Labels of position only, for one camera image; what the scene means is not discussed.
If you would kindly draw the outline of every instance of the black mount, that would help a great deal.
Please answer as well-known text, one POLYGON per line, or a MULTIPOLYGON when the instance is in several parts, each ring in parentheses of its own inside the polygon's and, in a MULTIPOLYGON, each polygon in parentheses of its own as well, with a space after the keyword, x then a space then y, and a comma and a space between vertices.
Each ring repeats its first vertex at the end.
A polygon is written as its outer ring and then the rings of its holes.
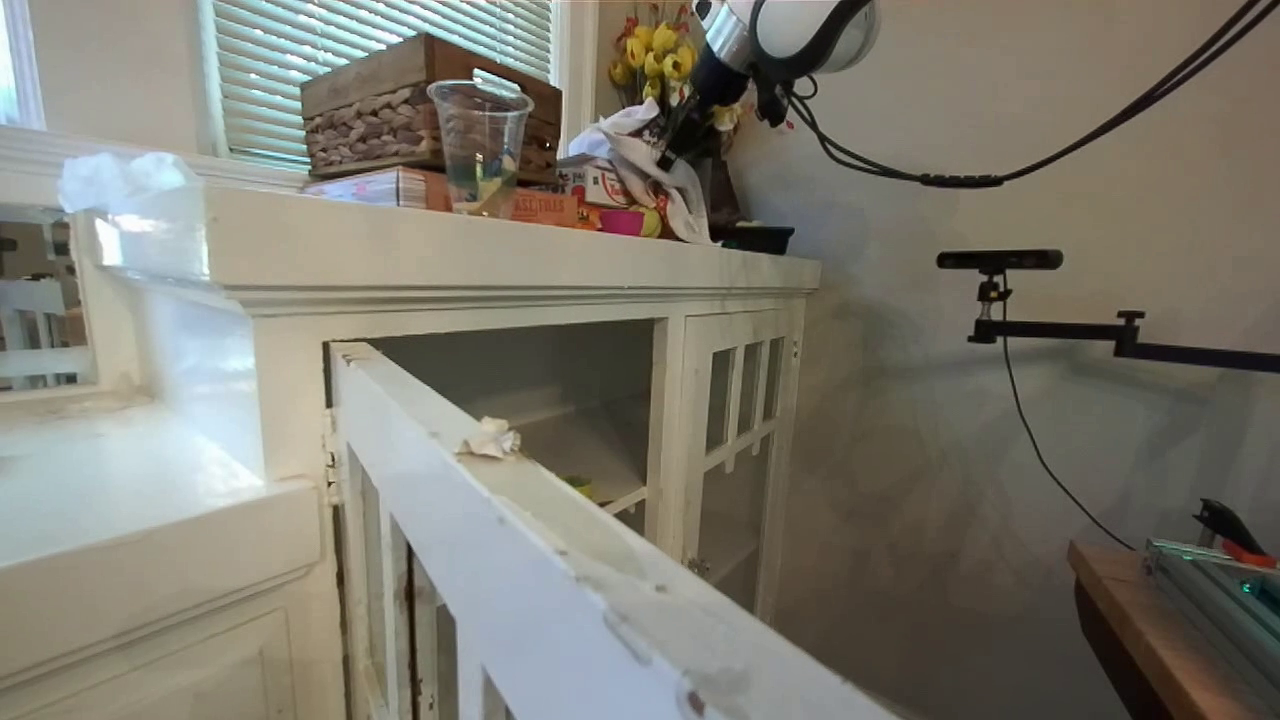
POLYGON ((1271 350, 1144 345, 1141 318, 1148 312, 1141 306, 1114 312, 1119 323, 995 318, 992 306, 1013 295, 1007 266, 1061 266, 1061 250, 938 250, 934 266, 977 266, 983 274, 977 286, 979 315, 970 318, 966 345, 995 345, 1000 334, 1102 340, 1114 348, 1114 354, 1129 354, 1129 358, 1199 363, 1199 367, 1231 367, 1231 371, 1280 371, 1280 354, 1271 350))

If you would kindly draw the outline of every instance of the window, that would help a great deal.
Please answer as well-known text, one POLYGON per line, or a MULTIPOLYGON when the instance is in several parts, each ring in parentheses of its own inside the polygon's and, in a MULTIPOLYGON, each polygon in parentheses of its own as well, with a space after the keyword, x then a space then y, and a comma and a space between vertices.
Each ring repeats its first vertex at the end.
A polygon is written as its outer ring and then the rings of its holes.
POLYGON ((415 30, 442 36, 532 75, 553 75, 553 2, 211 0, 225 152, 305 163, 300 85, 415 30))
POLYGON ((0 0, 0 124, 42 124, 28 0, 0 0))

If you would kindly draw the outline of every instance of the gray wall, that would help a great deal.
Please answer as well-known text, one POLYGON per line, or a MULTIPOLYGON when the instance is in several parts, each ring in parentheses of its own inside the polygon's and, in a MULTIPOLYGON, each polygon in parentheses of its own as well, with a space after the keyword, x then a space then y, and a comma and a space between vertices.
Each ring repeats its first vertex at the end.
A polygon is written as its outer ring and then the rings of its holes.
MULTIPOLYGON (((877 53, 822 75, 830 135, 892 163, 1013 166, 1092 126, 1213 30, 1227 0, 885 2, 877 53)), ((938 249, 1057 245, 1017 315, 1148 306, 1148 340, 1280 350, 1280 21, 1150 116, 1000 187, 830 166, 802 126, 742 126, 737 181, 822 262, 807 315, 782 628, 925 715, 1119 715, 1073 615, 1069 543, 1102 543, 1037 469, 1000 348, 964 345, 977 274, 938 249)), ((1061 477, 1129 541, 1193 541, 1218 495, 1280 548, 1280 376, 1017 345, 1061 477)))

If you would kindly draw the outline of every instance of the black cable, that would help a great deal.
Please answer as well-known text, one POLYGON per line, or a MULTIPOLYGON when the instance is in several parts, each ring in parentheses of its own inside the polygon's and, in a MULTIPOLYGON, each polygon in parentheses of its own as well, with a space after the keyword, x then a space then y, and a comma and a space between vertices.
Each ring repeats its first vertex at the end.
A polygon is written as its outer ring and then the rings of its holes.
POLYGON ((1022 391, 1017 386, 1017 371, 1013 371, 1013 354, 1007 354, 1007 334, 1000 340, 1000 354, 1004 354, 1004 376, 1007 376, 1007 391, 1013 391, 1017 421, 1022 422, 1029 444, 1032 444, 1042 477, 1077 503, 1080 517, 1089 517, 1092 527, 1099 527, 1111 543, 1134 552, 1119 531, 1111 531, 1111 527, 1051 470, 1051 465, 1042 458, 1041 434, 1037 434, 1037 427, 1032 427, 1032 421, 1029 421, 1022 391))
POLYGON ((1022 181, 1064 155, 1077 155, 1080 147, 1111 135, 1114 126, 1131 124, 1134 116, 1144 116, 1148 109, 1157 109, 1161 101, 1168 101, 1176 87, 1184 87, 1189 79, 1195 79, 1202 68, 1213 68, 1223 53, 1231 53, 1247 30, 1255 30, 1271 11, 1280 8, 1280 0, 1244 0, 1195 53, 1189 53, 1170 71, 1164 71, 1148 90, 1141 90, 1134 101, 1129 101, 1119 110, 1111 110, 1102 124, 1095 124, 1092 130, 1084 130, 1080 138, 1022 163, 1013 172, 987 172, 987 174, 946 174, 946 172, 903 172, 892 163, 881 163, 873 155, 860 155, 852 147, 844 147, 840 138, 830 138, 815 110, 811 110, 811 96, 815 96, 815 79, 811 90, 782 90, 782 104, 796 110, 796 119, 815 135, 815 143, 822 147, 822 155, 840 166, 865 172, 865 174, 885 174, 885 181, 909 181, 909 182, 925 182, 925 187, 1000 187, 1013 181, 1022 181))

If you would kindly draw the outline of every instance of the cabinet top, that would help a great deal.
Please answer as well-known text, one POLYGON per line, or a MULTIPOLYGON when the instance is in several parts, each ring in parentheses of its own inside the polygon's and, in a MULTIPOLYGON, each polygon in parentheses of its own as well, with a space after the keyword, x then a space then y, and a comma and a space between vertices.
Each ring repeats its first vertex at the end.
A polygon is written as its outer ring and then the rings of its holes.
POLYGON ((801 295, 811 259, 485 214, 178 187, 99 222, 109 266, 229 290, 801 295))

